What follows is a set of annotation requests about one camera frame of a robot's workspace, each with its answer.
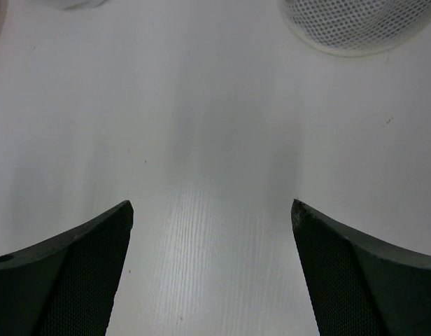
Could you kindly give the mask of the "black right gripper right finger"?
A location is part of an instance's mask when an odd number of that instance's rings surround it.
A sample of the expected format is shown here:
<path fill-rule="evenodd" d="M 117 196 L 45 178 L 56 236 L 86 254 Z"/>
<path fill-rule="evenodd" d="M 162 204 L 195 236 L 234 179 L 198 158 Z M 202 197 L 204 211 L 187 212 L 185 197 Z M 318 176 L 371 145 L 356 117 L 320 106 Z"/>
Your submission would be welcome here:
<path fill-rule="evenodd" d="M 292 231 L 320 335 L 431 335 L 431 255 L 296 199 Z"/>

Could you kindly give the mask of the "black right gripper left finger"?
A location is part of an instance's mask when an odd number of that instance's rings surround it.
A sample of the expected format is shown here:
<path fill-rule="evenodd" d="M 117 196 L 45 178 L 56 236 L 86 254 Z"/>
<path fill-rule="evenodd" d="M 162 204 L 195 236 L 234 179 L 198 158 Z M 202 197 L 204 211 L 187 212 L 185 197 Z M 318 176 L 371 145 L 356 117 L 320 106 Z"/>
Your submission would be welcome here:
<path fill-rule="evenodd" d="M 134 222 L 125 200 L 0 256 L 0 335 L 105 335 Z"/>

